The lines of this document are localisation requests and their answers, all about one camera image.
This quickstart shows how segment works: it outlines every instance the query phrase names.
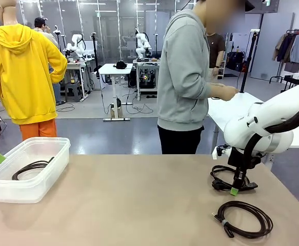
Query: brown shirt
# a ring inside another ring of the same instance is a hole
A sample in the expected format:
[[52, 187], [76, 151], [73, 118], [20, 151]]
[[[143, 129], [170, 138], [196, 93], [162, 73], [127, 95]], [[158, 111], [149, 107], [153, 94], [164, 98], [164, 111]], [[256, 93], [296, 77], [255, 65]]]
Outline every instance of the brown shirt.
[[207, 35], [210, 45], [210, 68], [215, 68], [216, 59], [220, 51], [226, 51], [225, 40], [219, 34]]

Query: mannequin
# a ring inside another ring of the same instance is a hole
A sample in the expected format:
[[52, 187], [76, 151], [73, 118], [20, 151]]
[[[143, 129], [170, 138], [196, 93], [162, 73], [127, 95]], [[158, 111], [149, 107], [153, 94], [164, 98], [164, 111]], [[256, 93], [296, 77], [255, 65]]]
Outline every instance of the mannequin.
[[67, 60], [44, 35], [18, 23], [16, 0], [0, 0], [0, 21], [1, 102], [23, 140], [57, 137], [52, 84], [63, 79]]
[[0, 21], [5, 26], [18, 24], [16, 18], [16, 0], [0, 0]]

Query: person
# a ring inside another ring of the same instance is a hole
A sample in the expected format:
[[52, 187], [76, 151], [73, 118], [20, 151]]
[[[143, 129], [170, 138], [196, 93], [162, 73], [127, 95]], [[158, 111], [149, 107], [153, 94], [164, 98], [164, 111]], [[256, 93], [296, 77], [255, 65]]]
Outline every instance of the person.
[[210, 46], [210, 82], [217, 84], [219, 68], [226, 51], [226, 43], [224, 38], [217, 33], [207, 33], [207, 40]]
[[[58, 42], [56, 38], [51, 34], [51, 29], [48, 25], [46, 25], [46, 20], [37, 17], [34, 20], [34, 30], [43, 34], [48, 40], [50, 40], [57, 48], [59, 48]], [[59, 83], [53, 84], [53, 92], [55, 94], [56, 106], [65, 104], [65, 101], [61, 100], [61, 85]]]
[[1, 102], [23, 140], [57, 137], [52, 84], [63, 79], [67, 60], [42, 34], [18, 24], [16, 0], [0, 0], [0, 21]]
[[[245, 0], [197, 0], [166, 28], [157, 88], [162, 154], [195, 154], [208, 113], [208, 98], [231, 100], [238, 90], [209, 82], [206, 29], [215, 32]], [[254, 8], [248, 1], [246, 6]]]

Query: yellow hoodie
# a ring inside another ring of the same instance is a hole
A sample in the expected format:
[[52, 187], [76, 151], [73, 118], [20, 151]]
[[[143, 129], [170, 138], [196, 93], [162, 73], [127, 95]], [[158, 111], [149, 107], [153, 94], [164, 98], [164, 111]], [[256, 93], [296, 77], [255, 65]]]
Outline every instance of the yellow hoodie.
[[66, 67], [65, 57], [41, 33], [20, 24], [0, 27], [0, 99], [15, 124], [57, 117], [52, 83], [63, 79]]

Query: hand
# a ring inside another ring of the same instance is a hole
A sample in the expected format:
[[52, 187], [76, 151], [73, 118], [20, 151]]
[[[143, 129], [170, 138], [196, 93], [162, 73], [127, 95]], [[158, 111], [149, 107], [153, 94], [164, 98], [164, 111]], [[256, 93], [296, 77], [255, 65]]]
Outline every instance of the hand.
[[46, 31], [47, 31], [47, 33], [50, 33], [50, 32], [51, 32], [51, 29], [50, 29], [49, 26], [46, 26]]
[[221, 96], [219, 97], [223, 101], [230, 101], [238, 92], [239, 90], [232, 86], [224, 86], [221, 87]]
[[217, 76], [219, 74], [219, 68], [213, 68], [213, 76]]

